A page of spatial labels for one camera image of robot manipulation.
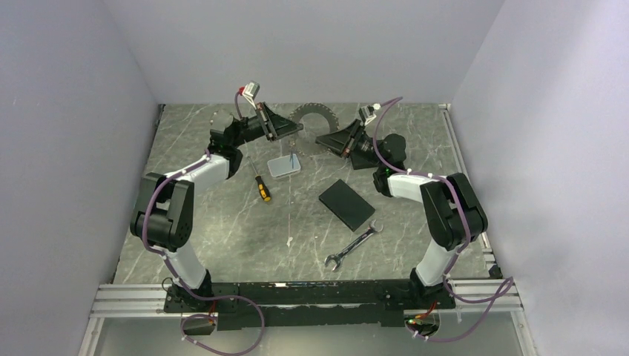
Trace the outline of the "numbered metal ring disc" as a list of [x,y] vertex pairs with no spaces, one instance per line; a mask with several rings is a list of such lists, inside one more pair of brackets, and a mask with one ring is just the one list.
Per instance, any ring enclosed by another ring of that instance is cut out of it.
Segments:
[[290,154],[307,157],[330,155],[329,149],[317,144],[315,139],[324,133],[325,125],[329,133],[340,129],[339,119],[331,108],[316,102],[302,104],[289,114],[289,119],[303,125],[303,130],[290,135],[284,143]]

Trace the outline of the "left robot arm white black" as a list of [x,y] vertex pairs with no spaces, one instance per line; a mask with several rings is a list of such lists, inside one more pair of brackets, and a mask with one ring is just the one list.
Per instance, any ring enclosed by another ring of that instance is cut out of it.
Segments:
[[144,248],[160,257],[170,271],[184,302],[196,312],[215,300],[211,273],[200,262],[190,242],[194,227],[196,191],[205,191],[232,178],[243,160],[241,145],[259,138],[275,142],[303,130],[303,125],[285,118],[264,103],[254,106],[254,115],[232,118],[224,127],[212,129],[204,154],[196,161],[167,174],[146,174],[130,221],[130,232]]

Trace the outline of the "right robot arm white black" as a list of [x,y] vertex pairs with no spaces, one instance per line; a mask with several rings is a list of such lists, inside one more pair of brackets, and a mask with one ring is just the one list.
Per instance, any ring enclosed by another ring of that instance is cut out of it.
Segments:
[[350,159],[355,170],[374,168],[375,189],[385,197],[422,204],[432,239],[410,274],[408,291],[413,305],[429,306],[438,291],[448,288],[448,274],[458,255],[488,227],[468,178],[462,173],[440,176],[407,169],[405,138],[391,133],[376,139],[359,119],[342,130],[317,136],[315,142]]

